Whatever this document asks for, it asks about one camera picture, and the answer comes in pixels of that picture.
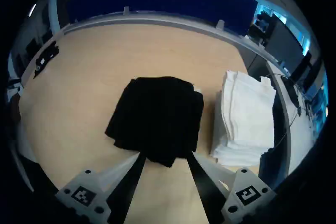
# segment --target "black cable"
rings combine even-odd
[[[279,75],[279,76],[286,77],[286,78],[289,79],[291,82],[293,82],[294,84],[298,85],[298,87],[299,87],[300,89],[303,89],[302,85],[300,85],[300,84],[298,83],[299,81],[303,81],[302,79],[300,79],[298,82],[295,82],[295,81],[293,81],[292,79],[290,79],[289,77],[287,77],[286,75],[283,75],[283,74],[268,74],[268,75],[266,75],[266,77],[269,77],[269,76],[271,76],[271,75]],[[305,96],[307,96],[309,99],[312,100],[312,97],[311,97],[310,95],[308,95],[307,93],[305,94]]]
[[[247,71],[249,71],[249,68],[251,67],[251,65],[253,64],[253,62],[255,61],[256,57],[258,56],[258,54],[255,54],[255,58],[252,60],[251,64],[249,65],[249,67],[247,68]]]
[[[289,131],[290,128],[291,128],[291,125],[293,124],[294,120],[296,119],[297,115],[298,115],[298,112],[296,113],[294,119],[291,121],[291,123],[290,123],[290,125],[289,125],[289,127],[288,127],[288,130],[286,130],[286,132],[284,133],[284,135],[282,136],[282,138],[280,138],[279,142],[276,144],[276,146],[273,147],[273,149],[271,150],[270,153],[274,152],[274,150],[279,146],[279,144],[280,144],[280,143],[282,142],[282,140],[285,138],[285,136],[287,135],[288,131]]]

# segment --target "cable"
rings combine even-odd
[[[293,82],[294,84],[298,85],[299,87],[301,87],[301,85],[295,81],[293,81],[292,79],[290,79],[289,77],[287,77],[286,75],[283,75],[283,74],[267,74],[266,77],[269,77],[269,76],[272,76],[272,75],[279,75],[279,76],[283,76],[287,79],[289,79],[291,82]]]
[[[294,120],[296,119],[297,115],[298,115],[298,112],[296,113],[294,119],[291,121],[288,130],[290,130],[291,125],[293,124],[293,122],[294,122]],[[280,145],[280,143],[282,142],[282,140],[283,140],[283,139],[285,138],[285,136],[287,135],[288,130],[286,130],[286,132],[284,133],[284,135],[282,136],[282,138],[280,138],[280,140],[279,140],[279,142],[277,143],[277,145],[274,146],[274,148],[271,150],[271,153],[274,152],[274,150]]]
[[[249,71],[249,68],[251,67],[251,65],[253,64],[253,62],[255,61],[256,57],[258,56],[258,54],[255,54],[255,58],[252,60],[251,64],[249,65],[249,67],[246,69],[247,72]]]

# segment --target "black object on table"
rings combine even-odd
[[[36,60],[36,69],[34,79],[43,71],[48,62],[59,53],[58,46],[55,46],[56,41],[52,42]]]
[[[141,151],[171,167],[197,147],[203,95],[174,78],[137,78],[125,88],[105,134],[114,145]]]

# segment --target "ceiling light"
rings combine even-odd
[[[31,8],[31,10],[29,11],[29,17],[32,15],[32,13],[33,13],[33,10],[35,9],[35,7],[36,7],[36,3],[34,4],[34,6]]]

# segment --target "table surface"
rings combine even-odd
[[[34,155],[59,189],[85,169],[100,172],[134,154],[104,134],[132,78],[173,76],[201,89],[197,152],[211,159],[215,95],[226,70],[247,72],[231,44],[167,26],[96,26],[57,45],[59,54],[29,77],[19,108]],[[125,223],[207,223],[186,160],[176,159],[172,168],[146,160]]]
[[[292,103],[284,82],[281,79],[282,72],[277,66],[273,65],[271,62],[267,62],[268,69],[272,75],[275,82],[277,92],[280,96],[281,104],[284,108],[283,112],[285,115],[285,126],[286,130],[289,131],[286,135],[288,142],[288,157],[287,168],[288,174],[291,174],[294,169],[301,163],[303,158],[307,155],[308,151],[313,147],[315,143],[314,137],[314,126],[312,119],[306,116],[305,103],[303,96],[300,92],[295,91],[298,94],[299,105],[302,109],[301,116],[297,114],[297,108]]]

